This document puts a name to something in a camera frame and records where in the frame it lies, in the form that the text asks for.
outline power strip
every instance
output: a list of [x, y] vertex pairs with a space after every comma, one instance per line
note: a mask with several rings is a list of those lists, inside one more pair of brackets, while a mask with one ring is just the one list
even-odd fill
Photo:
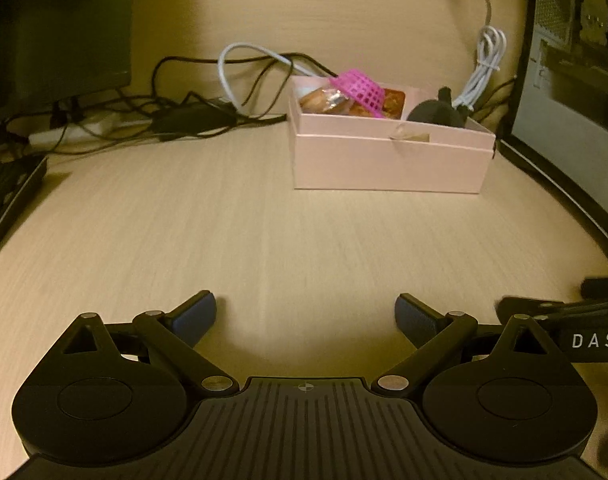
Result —
[[[65, 144], [80, 144], [83, 142], [97, 141], [97, 137], [94, 137], [91, 133], [97, 136], [107, 136], [110, 134], [115, 126], [120, 123], [120, 114], [110, 112], [101, 113], [82, 121], [81, 126], [77, 124], [69, 124], [66, 127], [65, 135], [60, 142], [60, 146]], [[47, 130], [46, 132], [39, 132], [32, 134], [28, 137], [29, 143], [32, 148], [37, 150], [49, 149], [55, 146], [62, 136], [64, 128], [56, 128], [54, 130]]]

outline ribbed black plate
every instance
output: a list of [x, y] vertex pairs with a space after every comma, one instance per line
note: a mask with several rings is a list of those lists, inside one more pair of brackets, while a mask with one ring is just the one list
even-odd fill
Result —
[[439, 441], [413, 404], [358, 379], [253, 378], [205, 400], [167, 446], [135, 462], [75, 468], [33, 457], [14, 480], [597, 480], [576, 458], [511, 468]]

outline black device edge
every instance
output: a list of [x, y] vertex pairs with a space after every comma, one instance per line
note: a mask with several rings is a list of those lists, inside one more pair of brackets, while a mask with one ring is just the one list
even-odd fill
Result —
[[0, 242], [10, 229], [13, 222], [21, 214], [24, 207], [35, 196], [47, 169], [47, 159], [44, 157], [37, 167], [31, 171], [31, 174], [26, 178], [20, 189], [15, 192], [15, 195], [8, 203], [6, 209], [0, 217]]

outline pink cardboard box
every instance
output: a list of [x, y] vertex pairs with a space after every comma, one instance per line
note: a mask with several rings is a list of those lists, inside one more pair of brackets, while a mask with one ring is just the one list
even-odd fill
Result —
[[[289, 125], [296, 188], [480, 192], [495, 142], [486, 128], [471, 119], [465, 128], [450, 128], [303, 113], [299, 99], [325, 83], [321, 77], [292, 77]], [[417, 88], [380, 85], [405, 93], [402, 118], [420, 102], [436, 98]]]

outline beige wall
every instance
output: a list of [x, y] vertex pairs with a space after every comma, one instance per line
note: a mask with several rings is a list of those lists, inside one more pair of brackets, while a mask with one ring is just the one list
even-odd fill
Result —
[[[516, 70], [526, 0], [492, 2], [492, 24], [509, 41], [497, 83]], [[148, 89], [162, 56], [216, 57], [232, 41], [253, 41], [306, 52], [336, 72], [356, 67], [379, 81], [446, 84], [456, 94], [473, 68], [484, 16], [484, 0], [134, 0], [132, 90]], [[168, 67], [160, 81], [171, 96], [221, 92], [212, 67]]]

